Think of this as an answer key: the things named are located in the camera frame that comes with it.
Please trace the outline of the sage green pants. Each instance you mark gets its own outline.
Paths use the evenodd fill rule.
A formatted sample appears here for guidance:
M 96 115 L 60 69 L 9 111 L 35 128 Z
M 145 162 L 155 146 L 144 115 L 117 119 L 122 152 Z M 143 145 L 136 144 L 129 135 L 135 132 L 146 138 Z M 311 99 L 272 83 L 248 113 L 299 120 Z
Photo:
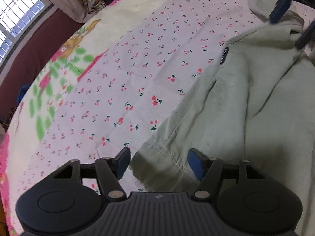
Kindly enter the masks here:
M 248 159 L 299 196 L 296 232 L 314 235 L 314 56 L 294 46 L 303 25 L 292 9 L 229 39 L 223 63 L 136 152 L 134 177 L 151 191 L 187 191 L 197 185 L 189 149 L 228 164 Z

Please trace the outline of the pink yellow cartoon quilt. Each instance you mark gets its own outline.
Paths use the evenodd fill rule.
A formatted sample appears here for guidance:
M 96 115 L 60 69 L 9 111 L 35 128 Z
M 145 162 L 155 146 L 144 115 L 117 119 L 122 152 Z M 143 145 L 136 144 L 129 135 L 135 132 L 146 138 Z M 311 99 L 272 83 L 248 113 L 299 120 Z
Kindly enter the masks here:
M 132 152 L 160 127 L 224 43 L 257 24 L 247 0 L 116 0 L 48 61 L 1 143 L 10 235 L 18 198 L 71 159 Z

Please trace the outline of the blue cloth on sofa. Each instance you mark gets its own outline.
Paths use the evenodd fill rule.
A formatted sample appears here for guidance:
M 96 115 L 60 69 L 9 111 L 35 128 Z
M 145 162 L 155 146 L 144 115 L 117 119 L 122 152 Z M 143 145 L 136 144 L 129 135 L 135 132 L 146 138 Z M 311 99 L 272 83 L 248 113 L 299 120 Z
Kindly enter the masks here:
M 31 84 L 26 84 L 19 90 L 18 97 L 17 97 L 17 105 L 21 102 L 25 94 L 27 93 L 28 89 L 30 88 Z

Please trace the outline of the cherry print bed sheet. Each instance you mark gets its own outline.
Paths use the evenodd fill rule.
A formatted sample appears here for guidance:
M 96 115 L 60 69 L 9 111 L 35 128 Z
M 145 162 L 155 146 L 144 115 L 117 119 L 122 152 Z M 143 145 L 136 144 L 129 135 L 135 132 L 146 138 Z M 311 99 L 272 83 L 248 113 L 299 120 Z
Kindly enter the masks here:
M 131 150 L 126 191 L 197 186 L 196 148 L 228 164 L 248 159 L 314 197 L 314 66 L 294 43 L 314 9 L 276 0 L 168 0 L 122 35 L 83 75 L 10 179 L 10 197 L 71 159 Z

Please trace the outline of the maroon sofa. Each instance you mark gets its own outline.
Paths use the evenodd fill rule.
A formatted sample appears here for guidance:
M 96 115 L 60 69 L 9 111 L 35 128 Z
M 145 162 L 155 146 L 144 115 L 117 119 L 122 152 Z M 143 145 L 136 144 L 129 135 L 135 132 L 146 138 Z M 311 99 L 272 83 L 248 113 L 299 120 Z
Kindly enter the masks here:
M 34 32 L 1 80 L 1 122 L 12 117 L 20 89 L 35 80 L 61 45 L 82 25 L 57 9 Z

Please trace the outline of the barred window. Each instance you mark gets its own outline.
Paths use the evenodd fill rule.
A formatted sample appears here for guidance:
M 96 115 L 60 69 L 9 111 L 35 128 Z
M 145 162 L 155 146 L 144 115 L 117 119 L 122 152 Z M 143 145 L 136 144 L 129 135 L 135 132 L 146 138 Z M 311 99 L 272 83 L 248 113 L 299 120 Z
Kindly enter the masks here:
M 49 0 L 1 0 L 1 64 L 52 7 Z

